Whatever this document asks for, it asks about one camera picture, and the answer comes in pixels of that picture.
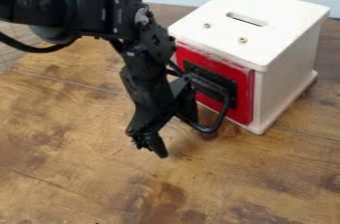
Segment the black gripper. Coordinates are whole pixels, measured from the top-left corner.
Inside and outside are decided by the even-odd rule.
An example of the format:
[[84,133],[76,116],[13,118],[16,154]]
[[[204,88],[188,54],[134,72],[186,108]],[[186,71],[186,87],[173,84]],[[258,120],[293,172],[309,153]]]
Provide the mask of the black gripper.
[[133,40],[110,41],[125,63],[120,77],[136,107],[126,134],[137,149],[146,148],[158,158],[166,158],[158,131],[173,116],[185,123],[197,122],[194,89],[174,73],[174,39],[146,9],[138,10],[134,26]]

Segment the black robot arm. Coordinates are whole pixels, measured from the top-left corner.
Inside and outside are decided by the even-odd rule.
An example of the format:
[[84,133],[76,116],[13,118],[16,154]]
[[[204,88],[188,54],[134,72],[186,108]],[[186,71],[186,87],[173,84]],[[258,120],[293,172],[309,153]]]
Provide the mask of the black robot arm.
[[0,21],[26,25],[50,45],[37,48],[0,32],[0,43],[46,54],[84,36],[108,41],[125,65],[120,77],[134,103],[126,136],[137,148],[169,156],[160,130],[173,117],[197,119],[189,80],[170,60],[174,37],[142,0],[0,0]]

